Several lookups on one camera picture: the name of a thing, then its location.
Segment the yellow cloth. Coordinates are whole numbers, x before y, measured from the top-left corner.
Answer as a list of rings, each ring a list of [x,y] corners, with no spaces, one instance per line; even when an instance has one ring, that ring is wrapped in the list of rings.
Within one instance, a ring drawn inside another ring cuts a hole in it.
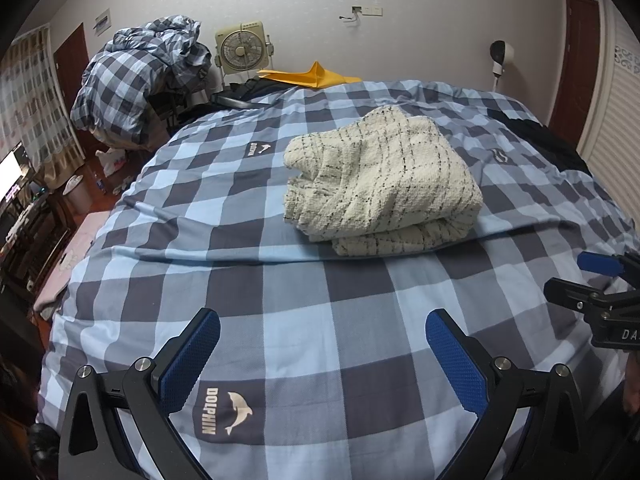
[[[283,70],[258,70],[257,73],[262,79],[311,89],[325,89],[339,84],[361,82],[358,77],[343,76],[332,72],[332,70],[327,70],[318,61],[314,62],[311,68],[303,73],[284,72]]]

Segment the white electrical panel box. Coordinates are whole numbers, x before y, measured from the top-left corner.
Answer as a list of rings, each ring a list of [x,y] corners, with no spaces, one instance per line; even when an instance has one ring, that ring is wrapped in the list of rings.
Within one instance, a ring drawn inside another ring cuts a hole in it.
[[[109,30],[112,26],[111,10],[106,9],[95,20],[93,25],[93,31],[96,36],[101,36]]]

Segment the beige box fan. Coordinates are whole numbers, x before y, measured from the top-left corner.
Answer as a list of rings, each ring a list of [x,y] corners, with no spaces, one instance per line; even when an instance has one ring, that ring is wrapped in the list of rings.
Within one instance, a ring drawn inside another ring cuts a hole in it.
[[[257,72],[272,65],[273,44],[261,21],[219,29],[215,42],[215,62],[224,76]]]

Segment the bundled blue checkered quilt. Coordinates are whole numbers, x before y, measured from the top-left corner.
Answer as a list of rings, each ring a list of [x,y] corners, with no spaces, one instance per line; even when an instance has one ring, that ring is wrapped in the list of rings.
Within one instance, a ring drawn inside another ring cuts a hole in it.
[[[205,88],[212,52],[198,41],[200,30],[200,22],[178,14],[115,32],[82,73],[73,126],[110,148],[157,150],[169,133],[150,97]]]

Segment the computer monitor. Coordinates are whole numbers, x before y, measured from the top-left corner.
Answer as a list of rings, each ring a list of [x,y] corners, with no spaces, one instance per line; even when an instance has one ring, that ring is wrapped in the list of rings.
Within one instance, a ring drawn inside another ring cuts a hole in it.
[[[0,162],[0,200],[5,200],[11,188],[28,174],[29,162],[24,150],[19,146],[9,151]]]

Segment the patterned curtain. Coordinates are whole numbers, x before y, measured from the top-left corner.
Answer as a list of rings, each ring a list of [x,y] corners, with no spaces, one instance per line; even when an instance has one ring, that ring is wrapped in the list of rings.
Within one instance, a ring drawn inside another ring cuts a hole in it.
[[[1,154],[21,145],[54,190],[85,161],[62,97],[50,27],[15,38],[1,59]]]

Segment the white louvered wardrobe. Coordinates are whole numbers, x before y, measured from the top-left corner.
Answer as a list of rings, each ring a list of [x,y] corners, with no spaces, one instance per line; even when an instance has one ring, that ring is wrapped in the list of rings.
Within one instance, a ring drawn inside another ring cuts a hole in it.
[[[612,0],[599,3],[597,81],[578,151],[613,191],[639,181],[639,40]]]

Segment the cream plaid tweed shirt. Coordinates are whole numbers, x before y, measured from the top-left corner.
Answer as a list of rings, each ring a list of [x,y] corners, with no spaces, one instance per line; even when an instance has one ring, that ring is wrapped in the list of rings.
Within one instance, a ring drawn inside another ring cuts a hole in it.
[[[484,205],[469,166],[431,118],[385,105],[347,126],[296,136],[283,218],[341,257],[386,257],[457,243]]]

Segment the brown door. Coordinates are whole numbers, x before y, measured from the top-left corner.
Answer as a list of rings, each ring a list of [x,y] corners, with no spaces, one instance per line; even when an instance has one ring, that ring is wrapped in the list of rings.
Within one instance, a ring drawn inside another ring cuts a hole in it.
[[[600,54],[600,9],[596,0],[565,0],[562,70],[549,128],[578,147],[596,85]]]

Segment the white plastic bag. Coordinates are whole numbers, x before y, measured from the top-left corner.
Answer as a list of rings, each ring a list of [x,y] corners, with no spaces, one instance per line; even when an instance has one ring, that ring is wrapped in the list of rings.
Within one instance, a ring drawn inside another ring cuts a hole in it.
[[[127,161],[126,151],[121,148],[109,148],[106,152],[96,150],[96,158],[106,178],[121,170]]]

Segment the black garment on bed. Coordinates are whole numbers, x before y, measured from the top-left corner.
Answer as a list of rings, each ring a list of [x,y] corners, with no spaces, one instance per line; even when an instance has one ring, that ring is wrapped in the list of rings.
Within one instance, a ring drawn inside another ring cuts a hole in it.
[[[529,119],[509,118],[498,110],[488,110],[488,116],[502,122],[512,133],[536,148],[557,170],[575,170],[591,176],[587,163],[577,151],[546,126]]]

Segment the pink bench cushion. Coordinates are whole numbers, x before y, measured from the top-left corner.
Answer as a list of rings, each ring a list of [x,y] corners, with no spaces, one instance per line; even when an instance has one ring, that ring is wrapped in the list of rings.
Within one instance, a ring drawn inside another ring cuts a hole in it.
[[[53,312],[64,296],[73,268],[85,258],[96,238],[96,232],[104,225],[109,214],[108,211],[88,214],[64,247],[62,255],[55,260],[55,265],[44,281],[34,304],[35,312],[43,320],[49,321],[52,318]]]

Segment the dark wooden desk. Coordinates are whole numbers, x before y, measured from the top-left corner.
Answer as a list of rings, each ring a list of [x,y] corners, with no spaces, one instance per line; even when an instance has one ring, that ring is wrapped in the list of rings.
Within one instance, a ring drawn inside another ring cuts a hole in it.
[[[64,197],[46,193],[16,225],[15,236],[1,246],[1,290],[32,307],[76,223]]]

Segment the blue checkered bed sheet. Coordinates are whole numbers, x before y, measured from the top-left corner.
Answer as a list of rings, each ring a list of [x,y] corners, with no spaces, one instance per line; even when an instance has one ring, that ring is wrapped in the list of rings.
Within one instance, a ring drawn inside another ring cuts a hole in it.
[[[286,144],[392,104],[439,126],[484,194],[476,231],[423,255],[342,259],[283,219]],[[563,362],[588,410],[623,377],[621,353],[552,306],[550,278],[610,292],[578,254],[637,249],[592,177],[559,172],[490,119],[517,100],[402,80],[291,89],[185,126],[143,167],[73,270],[43,360],[38,418],[60,428],[78,368],[152,356],[201,308],[220,341],[181,437],[216,479],[433,479],[472,426],[424,334],[443,308],[526,370]]]

